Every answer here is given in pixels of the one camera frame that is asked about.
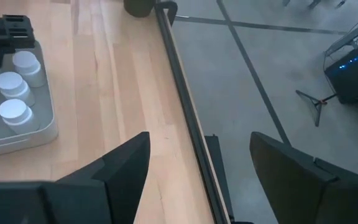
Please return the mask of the grey metal rack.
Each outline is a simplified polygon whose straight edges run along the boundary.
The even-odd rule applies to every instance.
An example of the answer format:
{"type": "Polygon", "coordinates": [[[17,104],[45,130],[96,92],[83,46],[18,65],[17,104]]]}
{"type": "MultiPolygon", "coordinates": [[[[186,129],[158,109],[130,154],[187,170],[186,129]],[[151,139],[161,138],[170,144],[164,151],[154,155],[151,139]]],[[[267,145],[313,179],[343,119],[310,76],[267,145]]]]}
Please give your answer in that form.
{"type": "Polygon", "coordinates": [[[331,54],[337,52],[340,48],[346,45],[352,45],[355,47],[354,40],[358,38],[358,26],[355,29],[351,29],[347,34],[342,38],[333,43],[327,51],[325,51],[325,56],[330,56],[331,54]]]}

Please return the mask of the white pill bottle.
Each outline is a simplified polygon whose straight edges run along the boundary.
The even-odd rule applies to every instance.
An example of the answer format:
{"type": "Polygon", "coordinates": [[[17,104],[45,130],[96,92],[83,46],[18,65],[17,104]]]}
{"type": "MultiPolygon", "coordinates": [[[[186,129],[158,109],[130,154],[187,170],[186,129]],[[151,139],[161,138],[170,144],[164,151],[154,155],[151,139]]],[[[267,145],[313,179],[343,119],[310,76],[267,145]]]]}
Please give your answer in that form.
{"type": "Polygon", "coordinates": [[[0,92],[7,99],[22,100],[27,106],[35,104],[35,96],[27,82],[16,72],[0,74],[0,92]]]}
{"type": "Polygon", "coordinates": [[[46,83],[45,72],[37,57],[29,51],[19,51],[12,56],[13,65],[22,78],[32,88],[38,88],[46,83]]]}
{"type": "Polygon", "coordinates": [[[27,134],[40,128],[34,112],[22,100],[11,99],[1,103],[0,117],[16,134],[27,134]]]}

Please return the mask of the black table frame rail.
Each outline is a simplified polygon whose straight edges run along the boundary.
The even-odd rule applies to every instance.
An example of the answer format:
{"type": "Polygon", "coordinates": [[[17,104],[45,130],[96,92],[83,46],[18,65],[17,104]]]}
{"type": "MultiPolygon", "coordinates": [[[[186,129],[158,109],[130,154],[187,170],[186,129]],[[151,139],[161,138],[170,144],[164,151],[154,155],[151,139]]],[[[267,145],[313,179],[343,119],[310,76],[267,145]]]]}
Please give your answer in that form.
{"type": "Polygon", "coordinates": [[[177,3],[172,0],[156,0],[154,8],[214,224],[231,224],[186,76],[182,69],[180,56],[175,47],[172,25],[177,15],[177,3]]]}

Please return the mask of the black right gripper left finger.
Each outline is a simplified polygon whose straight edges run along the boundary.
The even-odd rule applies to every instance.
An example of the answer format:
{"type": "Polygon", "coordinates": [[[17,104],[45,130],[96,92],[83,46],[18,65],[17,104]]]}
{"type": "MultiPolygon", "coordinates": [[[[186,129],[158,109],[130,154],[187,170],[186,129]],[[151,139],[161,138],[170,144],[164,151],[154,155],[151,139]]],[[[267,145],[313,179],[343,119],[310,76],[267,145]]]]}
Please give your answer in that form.
{"type": "Polygon", "coordinates": [[[133,224],[149,161],[141,132],[56,181],[0,182],[0,224],[133,224]]]}

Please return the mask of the black computer tower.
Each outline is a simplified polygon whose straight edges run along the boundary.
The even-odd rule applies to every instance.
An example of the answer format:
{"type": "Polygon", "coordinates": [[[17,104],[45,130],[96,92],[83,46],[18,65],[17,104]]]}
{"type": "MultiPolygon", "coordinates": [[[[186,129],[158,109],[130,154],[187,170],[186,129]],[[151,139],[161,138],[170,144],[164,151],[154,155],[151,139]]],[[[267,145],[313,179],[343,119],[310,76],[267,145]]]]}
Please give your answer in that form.
{"type": "Polygon", "coordinates": [[[342,104],[358,103],[358,48],[324,70],[342,104]]]}

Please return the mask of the black plant pot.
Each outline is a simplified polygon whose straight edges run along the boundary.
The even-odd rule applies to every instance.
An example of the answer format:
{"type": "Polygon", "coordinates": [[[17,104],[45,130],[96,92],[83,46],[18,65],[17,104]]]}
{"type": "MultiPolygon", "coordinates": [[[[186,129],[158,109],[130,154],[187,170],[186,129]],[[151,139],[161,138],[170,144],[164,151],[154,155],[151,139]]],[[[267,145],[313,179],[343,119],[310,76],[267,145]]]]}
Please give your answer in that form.
{"type": "Polygon", "coordinates": [[[154,5],[156,0],[123,0],[124,9],[130,15],[134,17],[147,17],[154,5]]]}

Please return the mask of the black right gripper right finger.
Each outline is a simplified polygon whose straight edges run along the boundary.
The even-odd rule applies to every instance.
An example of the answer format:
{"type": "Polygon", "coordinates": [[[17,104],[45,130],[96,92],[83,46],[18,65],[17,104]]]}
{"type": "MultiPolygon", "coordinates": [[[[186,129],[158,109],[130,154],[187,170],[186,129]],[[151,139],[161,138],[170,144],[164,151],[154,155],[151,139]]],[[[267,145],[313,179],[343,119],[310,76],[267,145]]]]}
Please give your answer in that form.
{"type": "Polygon", "coordinates": [[[279,224],[358,224],[358,174],[256,131],[249,149],[279,224]]]}

